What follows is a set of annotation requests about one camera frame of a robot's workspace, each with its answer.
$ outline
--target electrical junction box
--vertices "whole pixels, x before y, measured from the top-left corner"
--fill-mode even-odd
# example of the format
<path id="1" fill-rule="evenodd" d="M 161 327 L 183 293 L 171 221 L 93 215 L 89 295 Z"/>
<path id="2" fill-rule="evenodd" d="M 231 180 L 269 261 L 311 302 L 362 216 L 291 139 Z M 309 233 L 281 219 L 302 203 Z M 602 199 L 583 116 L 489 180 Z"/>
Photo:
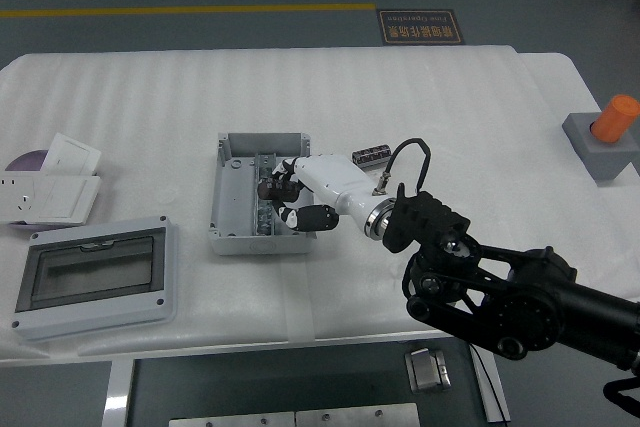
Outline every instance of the electrical junction box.
<path id="1" fill-rule="evenodd" d="M 218 135 L 218 158 L 209 239 L 219 255 L 300 254 L 310 252 L 315 232 L 294 232 L 276 215 L 270 201 L 258 198 L 257 186 L 285 159 L 311 154 L 302 133 L 224 133 Z M 295 203 L 313 204 L 303 189 Z"/>
<path id="2" fill-rule="evenodd" d="M 175 230 L 162 216 L 33 234 L 11 327 L 39 341 L 172 319 Z"/>

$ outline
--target black cable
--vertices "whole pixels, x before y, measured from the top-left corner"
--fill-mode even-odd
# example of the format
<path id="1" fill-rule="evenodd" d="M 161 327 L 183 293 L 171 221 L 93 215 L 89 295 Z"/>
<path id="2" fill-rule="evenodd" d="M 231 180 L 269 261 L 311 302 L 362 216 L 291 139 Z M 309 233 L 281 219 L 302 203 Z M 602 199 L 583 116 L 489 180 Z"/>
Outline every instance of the black cable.
<path id="1" fill-rule="evenodd" d="M 429 149 L 429 146 L 424 140 L 415 137 L 413 139 L 408 139 L 402 142 L 396 148 L 396 150 L 393 151 L 393 154 L 391 154 L 391 157 L 389 158 L 389 162 L 387 162 L 385 173 L 391 174 L 391 167 L 393 167 L 393 163 L 395 162 L 396 157 L 398 156 L 398 154 L 402 149 L 404 149 L 407 145 L 410 145 L 410 144 L 418 144 L 422 149 L 422 151 L 424 152 L 424 162 L 422 163 L 422 168 L 420 169 L 420 176 L 418 177 L 418 182 L 416 184 L 416 194 L 417 194 L 418 192 L 420 192 L 420 189 L 422 188 L 424 179 L 427 176 L 427 170 L 429 170 L 429 163 L 431 162 L 431 149 Z"/>
<path id="2" fill-rule="evenodd" d="M 482 357 L 480 357 L 480 352 L 478 352 L 478 349 L 476 349 L 476 346 L 473 344 L 469 344 L 469 347 L 473 349 L 473 351 L 476 353 L 476 356 L 478 357 L 478 360 L 480 361 L 482 370 L 484 370 L 484 375 L 487 377 L 487 380 L 489 381 L 489 386 L 491 387 L 491 391 L 493 392 L 493 397 L 496 399 L 496 404 L 498 404 L 498 409 L 500 410 L 500 415 L 502 416 L 502 423 L 508 427 L 509 424 L 507 422 L 507 418 L 505 417 L 504 411 L 502 410 L 502 405 L 500 404 L 500 400 L 498 400 L 498 394 L 496 393 L 496 389 L 493 387 L 493 382 L 491 381 L 491 377 L 489 377 L 489 372 L 487 372 L 487 368 L 485 367 L 484 362 L 482 361 Z"/>

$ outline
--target white table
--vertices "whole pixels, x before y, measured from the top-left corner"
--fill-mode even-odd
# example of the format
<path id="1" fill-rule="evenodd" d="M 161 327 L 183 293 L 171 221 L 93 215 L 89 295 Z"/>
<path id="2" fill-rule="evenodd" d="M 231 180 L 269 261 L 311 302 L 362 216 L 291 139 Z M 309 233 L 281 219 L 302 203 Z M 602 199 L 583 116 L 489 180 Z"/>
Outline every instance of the white table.
<path id="1" fill-rule="evenodd" d="M 218 132 L 306 132 L 314 153 L 345 155 L 422 137 L 433 152 L 425 188 L 471 219 L 478 241 L 553 245 L 580 283 L 638 299 L 640 179 L 629 167 L 597 186 L 561 128 L 568 113 L 597 109 L 566 57 L 500 46 L 21 57 L 0 72 L 3 162 L 46 148 L 56 132 L 101 150 L 89 223 L 167 215 L 178 224 L 179 307 L 167 324 L 24 343 L 10 324 L 28 233 L 0 226 L 0 358 L 442 335 L 405 311 L 400 281 L 415 249 L 392 255 L 350 219 L 306 256 L 215 255 L 207 229 Z M 393 180 L 413 184 L 420 162 L 418 149 L 403 153 Z"/>

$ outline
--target metal bracket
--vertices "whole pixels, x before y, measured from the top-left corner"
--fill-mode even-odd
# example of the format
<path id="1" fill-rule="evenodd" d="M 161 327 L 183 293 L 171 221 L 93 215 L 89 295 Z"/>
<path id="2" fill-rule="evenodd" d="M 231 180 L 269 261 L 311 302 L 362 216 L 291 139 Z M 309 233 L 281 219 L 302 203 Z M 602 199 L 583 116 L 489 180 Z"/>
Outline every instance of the metal bracket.
<path id="1" fill-rule="evenodd" d="M 451 388 L 451 381 L 440 350 L 421 349 L 405 354 L 409 384 L 414 394 L 440 392 Z"/>

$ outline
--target metal plate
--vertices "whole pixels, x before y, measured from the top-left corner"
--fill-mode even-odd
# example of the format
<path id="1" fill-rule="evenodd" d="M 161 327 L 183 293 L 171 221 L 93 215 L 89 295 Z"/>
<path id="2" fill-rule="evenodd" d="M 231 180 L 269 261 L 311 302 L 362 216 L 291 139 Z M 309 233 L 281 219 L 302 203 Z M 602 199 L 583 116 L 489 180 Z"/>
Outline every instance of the metal plate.
<path id="1" fill-rule="evenodd" d="M 416 404 L 372 405 L 296 413 L 297 427 L 420 427 Z"/>
<path id="2" fill-rule="evenodd" d="M 169 427 L 420 427 L 416 404 L 204 417 L 169 422 Z"/>
<path id="3" fill-rule="evenodd" d="M 169 427 L 296 427 L 295 413 L 231 415 L 227 417 L 204 417 L 181 419 L 169 422 Z"/>

